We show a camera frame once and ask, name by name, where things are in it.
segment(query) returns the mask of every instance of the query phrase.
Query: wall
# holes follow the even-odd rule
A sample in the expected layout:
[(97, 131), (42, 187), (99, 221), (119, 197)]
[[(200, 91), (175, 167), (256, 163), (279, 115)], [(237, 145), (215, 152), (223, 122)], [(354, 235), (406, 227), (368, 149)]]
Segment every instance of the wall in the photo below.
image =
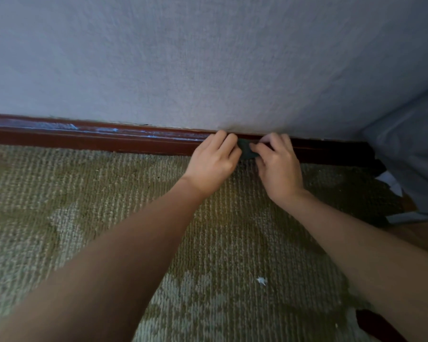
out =
[(0, 0), (0, 113), (351, 139), (428, 89), (428, 0)]

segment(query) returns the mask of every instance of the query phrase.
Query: left hand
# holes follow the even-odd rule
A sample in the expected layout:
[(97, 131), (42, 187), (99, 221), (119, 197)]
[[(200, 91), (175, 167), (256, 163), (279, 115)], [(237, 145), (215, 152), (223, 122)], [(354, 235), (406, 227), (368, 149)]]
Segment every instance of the left hand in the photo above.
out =
[(228, 136), (225, 131), (211, 134), (196, 148), (181, 179), (189, 181), (204, 198), (209, 197), (236, 168), (241, 156), (237, 141), (233, 133)]

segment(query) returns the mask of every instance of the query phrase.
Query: finger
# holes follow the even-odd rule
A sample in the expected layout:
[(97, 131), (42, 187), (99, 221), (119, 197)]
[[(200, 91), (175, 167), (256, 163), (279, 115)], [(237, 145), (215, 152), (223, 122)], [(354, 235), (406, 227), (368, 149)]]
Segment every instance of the finger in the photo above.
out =
[(249, 146), (251, 147), (252, 151), (260, 155), (260, 157), (263, 159), (265, 163), (268, 161), (269, 157), (274, 154), (273, 150), (271, 150), (265, 144), (262, 144), (262, 143), (258, 143), (258, 144), (250, 143)]
[(281, 138), (282, 138), (282, 141), (284, 142), (286, 149), (289, 150), (290, 152), (294, 152), (292, 141), (290, 140), (290, 137), (288, 136), (288, 134), (281, 134)]
[(214, 151), (217, 151), (222, 145), (222, 143), (224, 142), (226, 137), (227, 137), (227, 132), (222, 130), (218, 131), (214, 135), (213, 140), (211, 141), (211, 144), (209, 144), (209, 148)]
[(242, 150), (239, 148), (238, 145), (233, 149), (228, 159), (234, 164), (234, 167), (236, 168), (236, 165), (238, 164), (238, 161), (240, 160), (242, 154)]
[(263, 162), (261, 157), (255, 158), (255, 163), (257, 163), (258, 168), (258, 176), (263, 177), (263, 174), (265, 173), (265, 162)]
[(224, 156), (228, 157), (231, 151), (234, 149), (235, 146), (237, 146), (238, 143), (238, 137), (236, 134), (230, 133), (222, 143), (222, 145), (219, 148), (219, 152)]
[(274, 151), (282, 152), (285, 150), (285, 145), (282, 138), (277, 133), (269, 133), (262, 137), (260, 143), (270, 143)]
[(214, 138), (214, 134), (210, 134), (205, 140), (203, 140), (203, 142), (200, 145), (198, 145), (197, 150), (203, 151), (204, 149), (206, 149), (209, 146), (209, 144), (211, 144), (211, 141), (213, 140), (213, 138)]

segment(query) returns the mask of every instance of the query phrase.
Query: green carpet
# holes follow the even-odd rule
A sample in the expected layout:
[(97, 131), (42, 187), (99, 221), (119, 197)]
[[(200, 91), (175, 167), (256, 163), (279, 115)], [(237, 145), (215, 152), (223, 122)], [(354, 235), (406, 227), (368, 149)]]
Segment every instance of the green carpet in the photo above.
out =
[[(0, 318), (51, 270), (169, 190), (188, 161), (0, 145)], [(311, 192), (356, 217), (401, 211), (364, 169), (302, 171)], [(196, 212), (136, 340), (369, 341), (355, 321), (355, 309), (367, 306), (268, 199), (255, 162), (243, 161)]]

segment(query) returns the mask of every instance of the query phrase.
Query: hand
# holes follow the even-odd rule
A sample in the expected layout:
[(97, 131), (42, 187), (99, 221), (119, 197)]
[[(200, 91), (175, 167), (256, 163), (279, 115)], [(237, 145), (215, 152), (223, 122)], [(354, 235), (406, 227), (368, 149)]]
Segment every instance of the hand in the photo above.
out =
[(211, 134), (196, 148), (181, 179), (188, 180), (204, 198), (209, 197), (236, 168), (241, 156), (237, 141), (233, 133)]
[[(274, 150), (263, 143), (271, 143)], [(302, 184), (301, 168), (287, 134), (265, 135), (258, 144), (250, 144), (260, 156), (255, 159), (258, 175), (268, 196), (284, 208), (298, 194), (308, 194)]]

